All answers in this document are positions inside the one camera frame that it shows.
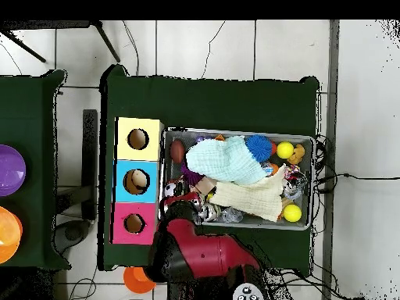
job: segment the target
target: yellow ball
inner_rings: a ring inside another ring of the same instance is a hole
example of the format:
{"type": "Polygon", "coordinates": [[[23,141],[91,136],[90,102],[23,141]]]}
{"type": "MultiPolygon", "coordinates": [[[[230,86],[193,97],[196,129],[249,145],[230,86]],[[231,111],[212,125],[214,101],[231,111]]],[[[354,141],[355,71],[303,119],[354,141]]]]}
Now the yellow ball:
{"type": "Polygon", "coordinates": [[[297,222],[302,217],[302,210],[296,205],[287,205],[284,208],[284,218],[289,222],[297,222]]]}
{"type": "Polygon", "coordinates": [[[281,159],[287,159],[293,155],[294,150],[295,150],[295,148],[289,141],[282,141],[277,146],[277,155],[281,159]]]}

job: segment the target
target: dark green tablecloth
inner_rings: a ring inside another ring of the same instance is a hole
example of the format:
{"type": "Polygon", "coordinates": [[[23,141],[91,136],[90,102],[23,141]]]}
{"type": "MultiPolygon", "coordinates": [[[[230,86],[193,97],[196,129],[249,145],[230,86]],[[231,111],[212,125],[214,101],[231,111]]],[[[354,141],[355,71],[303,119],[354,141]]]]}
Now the dark green tablecloth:
{"type": "Polygon", "coordinates": [[[16,254],[0,266],[69,268],[52,248],[55,215],[55,148],[53,105],[65,72],[43,77],[0,77],[0,144],[20,152],[27,164],[22,187],[0,197],[0,206],[16,214],[23,235],[16,254]]]}
{"type": "MultiPolygon", "coordinates": [[[[105,213],[99,221],[99,240],[100,243],[104,241],[104,248],[99,253],[104,258],[104,264],[145,266],[149,250],[143,245],[109,243],[114,117],[160,119],[166,127],[315,136],[318,87],[315,77],[307,77],[300,82],[126,77],[122,66],[111,66],[104,73],[101,84],[100,140],[103,141],[106,136],[106,154],[103,152],[100,155],[100,184],[105,183],[105,192],[100,192],[100,199],[105,202],[105,213]]],[[[309,229],[203,229],[210,234],[236,234],[243,243],[251,245],[254,253],[264,262],[270,261],[278,268],[297,268],[303,274],[309,273],[309,229]]]]}

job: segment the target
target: cream cloth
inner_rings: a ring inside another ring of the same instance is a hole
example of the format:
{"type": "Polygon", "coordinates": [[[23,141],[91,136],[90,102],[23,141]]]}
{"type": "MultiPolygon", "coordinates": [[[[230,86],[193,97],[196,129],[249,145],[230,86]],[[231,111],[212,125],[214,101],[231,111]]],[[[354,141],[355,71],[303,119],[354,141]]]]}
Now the cream cloth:
{"type": "Polygon", "coordinates": [[[284,187],[283,165],[275,175],[265,177],[250,185],[236,185],[218,182],[216,193],[210,202],[224,207],[234,207],[243,212],[254,214],[265,220],[276,222],[282,212],[282,193],[284,187]]]}

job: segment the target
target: teddy bear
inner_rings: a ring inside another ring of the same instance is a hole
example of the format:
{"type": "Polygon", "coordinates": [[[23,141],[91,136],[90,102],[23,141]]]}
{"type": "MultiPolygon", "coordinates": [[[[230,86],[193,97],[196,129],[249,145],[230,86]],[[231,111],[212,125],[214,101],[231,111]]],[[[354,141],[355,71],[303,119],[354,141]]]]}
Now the teddy bear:
{"type": "Polygon", "coordinates": [[[292,165],[297,165],[300,161],[302,161],[304,154],[304,147],[302,147],[300,144],[297,144],[295,150],[293,151],[293,155],[287,159],[287,161],[292,165]]]}

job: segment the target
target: gray metal tray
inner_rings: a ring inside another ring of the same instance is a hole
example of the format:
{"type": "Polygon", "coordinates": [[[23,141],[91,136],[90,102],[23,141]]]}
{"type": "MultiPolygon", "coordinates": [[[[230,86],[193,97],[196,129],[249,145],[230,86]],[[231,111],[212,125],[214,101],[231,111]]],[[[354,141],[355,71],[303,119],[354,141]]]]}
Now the gray metal tray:
{"type": "MultiPolygon", "coordinates": [[[[264,229],[281,229],[281,230],[305,230],[313,220],[313,188],[315,179],[314,159],[316,158],[316,141],[309,136],[295,136],[290,134],[264,134],[254,132],[241,131],[225,131],[225,130],[205,130],[205,129],[181,129],[168,127],[164,129],[161,145],[165,151],[164,158],[161,160],[160,167],[160,188],[159,199],[163,197],[163,188],[168,180],[178,178],[181,175],[180,164],[172,162],[169,154],[169,146],[175,139],[180,139],[184,143],[185,151],[196,144],[197,136],[215,137],[222,134],[225,138],[232,136],[251,136],[253,134],[261,134],[268,137],[277,145],[282,141],[290,141],[293,145],[301,144],[305,149],[305,155],[298,164],[301,171],[308,177],[309,184],[305,188],[304,194],[295,199],[295,204],[302,208],[302,218],[295,223],[286,221],[285,219],[272,222],[264,220],[258,216],[245,214],[240,223],[219,223],[208,222],[207,225],[215,227],[245,227],[245,228],[264,228],[264,229]]],[[[285,160],[280,159],[276,154],[269,159],[272,163],[282,166],[285,160]]]]}

